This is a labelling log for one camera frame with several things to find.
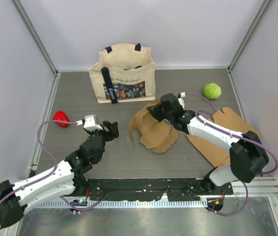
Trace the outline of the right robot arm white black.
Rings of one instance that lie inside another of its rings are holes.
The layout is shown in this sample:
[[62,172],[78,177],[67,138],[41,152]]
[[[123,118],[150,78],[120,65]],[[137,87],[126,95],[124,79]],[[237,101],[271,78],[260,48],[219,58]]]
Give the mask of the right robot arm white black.
[[215,167],[203,178],[207,193],[215,194],[232,181],[250,183],[261,173],[269,157],[256,133],[241,133],[214,124],[198,112],[184,109],[181,100],[182,95],[168,93],[147,111],[157,121],[167,120],[176,130],[203,138],[229,153],[228,165]]

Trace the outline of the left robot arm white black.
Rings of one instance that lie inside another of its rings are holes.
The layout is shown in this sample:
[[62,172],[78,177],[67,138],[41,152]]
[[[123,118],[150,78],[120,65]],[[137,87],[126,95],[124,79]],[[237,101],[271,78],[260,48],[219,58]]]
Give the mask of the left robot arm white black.
[[15,183],[0,183],[0,230],[16,224],[50,199],[86,192],[84,174],[101,161],[106,142],[118,138],[118,123],[106,120],[97,124],[94,116],[86,116],[75,124],[83,125],[89,134],[76,151],[38,175]]

